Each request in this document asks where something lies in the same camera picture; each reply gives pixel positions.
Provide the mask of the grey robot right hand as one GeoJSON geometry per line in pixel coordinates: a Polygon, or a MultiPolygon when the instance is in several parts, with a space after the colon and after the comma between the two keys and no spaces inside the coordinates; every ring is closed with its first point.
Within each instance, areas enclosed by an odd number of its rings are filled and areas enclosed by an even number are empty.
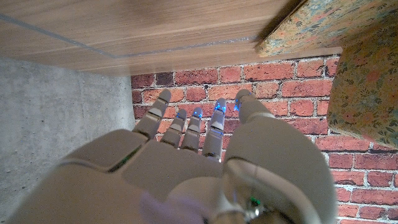
{"type": "Polygon", "coordinates": [[[236,95],[240,125],[222,148],[219,99],[203,146],[202,112],[177,113],[155,134],[164,90],[131,131],[73,151],[11,215],[9,223],[334,223],[333,177],[320,150],[248,90],[236,95]]]}

